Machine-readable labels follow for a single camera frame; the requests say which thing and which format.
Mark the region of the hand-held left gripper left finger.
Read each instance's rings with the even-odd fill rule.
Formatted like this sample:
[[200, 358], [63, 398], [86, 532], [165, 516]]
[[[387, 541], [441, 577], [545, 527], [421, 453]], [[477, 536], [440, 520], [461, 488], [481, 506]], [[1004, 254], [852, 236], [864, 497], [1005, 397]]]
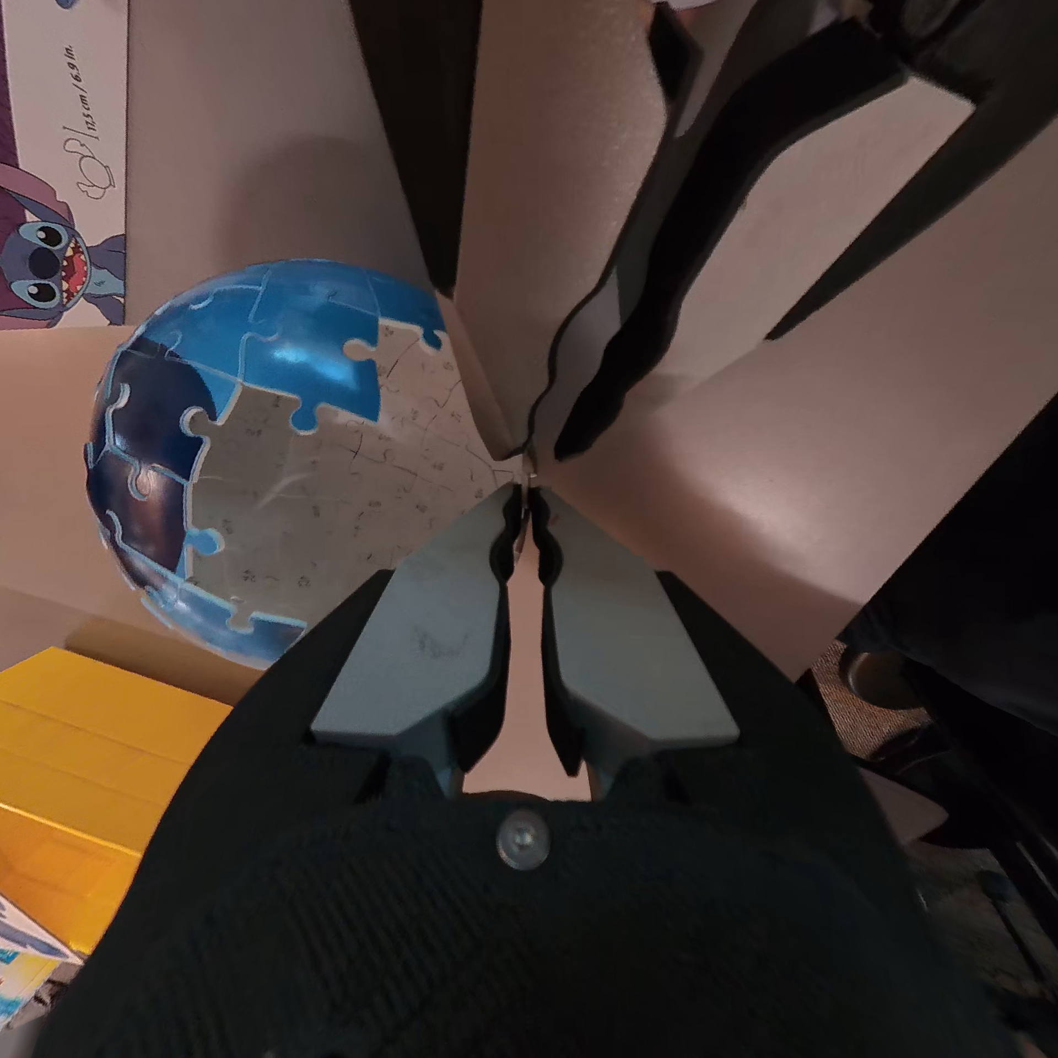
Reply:
[[320, 743], [420, 758], [435, 774], [484, 759], [505, 715], [522, 513], [507, 484], [400, 563], [312, 722]]

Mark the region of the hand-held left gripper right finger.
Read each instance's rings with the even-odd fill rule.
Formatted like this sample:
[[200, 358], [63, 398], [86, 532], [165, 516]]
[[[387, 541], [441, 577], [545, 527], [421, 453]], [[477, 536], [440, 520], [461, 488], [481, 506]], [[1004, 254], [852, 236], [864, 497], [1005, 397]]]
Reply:
[[530, 491], [529, 510], [546, 723], [565, 772], [615, 778], [630, 760], [736, 743], [737, 723], [654, 568], [549, 489]]

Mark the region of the person's dark clothed torso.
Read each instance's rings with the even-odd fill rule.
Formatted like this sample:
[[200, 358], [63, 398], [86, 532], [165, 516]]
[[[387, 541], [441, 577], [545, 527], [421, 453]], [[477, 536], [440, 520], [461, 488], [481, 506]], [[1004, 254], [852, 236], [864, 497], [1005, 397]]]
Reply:
[[901, 654], [1057, 732], [1057, 399], [867, 601], [838, 640]]

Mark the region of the blue puzzle ball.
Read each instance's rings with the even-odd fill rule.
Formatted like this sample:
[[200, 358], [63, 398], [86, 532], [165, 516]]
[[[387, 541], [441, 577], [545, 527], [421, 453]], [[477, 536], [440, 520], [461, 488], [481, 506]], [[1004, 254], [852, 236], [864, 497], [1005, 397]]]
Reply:
[[156, 310], [101, 376], [85, 461], [148, 612], [258, 670], [521, 470], [484, 445], [435, 294], [320, 259]]

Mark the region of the yellow plastic bin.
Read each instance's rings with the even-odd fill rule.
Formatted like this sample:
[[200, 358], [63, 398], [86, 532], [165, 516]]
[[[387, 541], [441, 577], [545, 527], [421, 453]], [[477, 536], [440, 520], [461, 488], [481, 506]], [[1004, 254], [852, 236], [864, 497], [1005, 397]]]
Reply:
[[2, 898], [86, 957], [226, 704], [60, 647], [1, 674]]

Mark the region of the cartoon printed puzzle box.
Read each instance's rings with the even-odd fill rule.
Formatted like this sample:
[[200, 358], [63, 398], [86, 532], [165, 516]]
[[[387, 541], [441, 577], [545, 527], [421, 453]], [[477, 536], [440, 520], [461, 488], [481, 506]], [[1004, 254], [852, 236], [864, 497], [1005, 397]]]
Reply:
[[1, 329], [125, 323], [127, 1], [1, 3]]

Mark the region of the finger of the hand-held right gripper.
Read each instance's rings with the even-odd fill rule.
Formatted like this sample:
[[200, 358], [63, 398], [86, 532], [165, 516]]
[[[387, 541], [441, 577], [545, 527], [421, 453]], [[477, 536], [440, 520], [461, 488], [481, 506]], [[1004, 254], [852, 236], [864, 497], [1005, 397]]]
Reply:
[[667, 124], [645, 2], [484, 2], [453, 345], [495, 459], [519, 453], [562, 324], [602, 278]]
[[622, 247], [617, 316], [570, 327], [592, 372], [559, 412], [554, 459], [627, 402], [657, 408], [756, 349], [973, 110], [850, 18], [699, 111]]

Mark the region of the blue white printed sheet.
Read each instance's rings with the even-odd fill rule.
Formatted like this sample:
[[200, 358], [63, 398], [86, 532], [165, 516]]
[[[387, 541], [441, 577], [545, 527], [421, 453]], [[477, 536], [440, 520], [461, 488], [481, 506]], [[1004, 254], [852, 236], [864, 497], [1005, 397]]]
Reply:
[[34, 1005], [47, 1010], [47, 983], [63, 986], [85, 959], [1, 896], [1, 1027], [26, 1019]]

